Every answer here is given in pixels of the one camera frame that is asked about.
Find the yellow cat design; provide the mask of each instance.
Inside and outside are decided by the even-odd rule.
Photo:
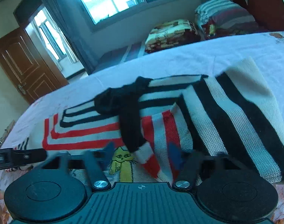
[[[112,157],[109,174],[119,173],[120,182],[133,182],[132,164],[135,163],[134,157],[128,150],[118,147]]]

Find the silver bolt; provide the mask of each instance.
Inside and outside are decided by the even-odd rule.
[[[175,186],[178,187],[178,188],[188,188],[190,186],[190,183],[188,181],[184,181],[184,180],[181,180],[181,181],[177,181],[175,183]]]
[[[99,180],[99,181],[96,181],[93,185],[94,185],[94,187],[96,187],[96,188],[102,189],[102,188],[107,187],[109,184],[108,184],[108,182],[106,182],[106,181]]]

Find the white fabric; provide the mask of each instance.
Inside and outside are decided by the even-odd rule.
[[[92,99],[108,87],[132,83],[138,76],[161,78],[182,74],[217,75],[246,57],[254,59],[277,98],[284,120],[284,38],[276,38],[270,33],[239,35],[152,53],[99,71],[50,93],[38,99],[20,117],[3,148],[21,143],[37,122]],[[280,201],[275,211],[275,220],[284,218],[284,186],[277,187],[277,190]]]

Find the door panel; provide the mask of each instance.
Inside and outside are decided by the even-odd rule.
[[[29,103],[68,84],[54,67],[50,70],[44,59],[50,64],[51,58],[46,58],[45,54],[41,56],[23,28],[18,28],[0,39],[0,64]]]

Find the doorway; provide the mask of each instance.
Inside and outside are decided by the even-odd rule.
[[[31,25],[47,53],[69,83],[88,76],[45,7],[37,13]]]

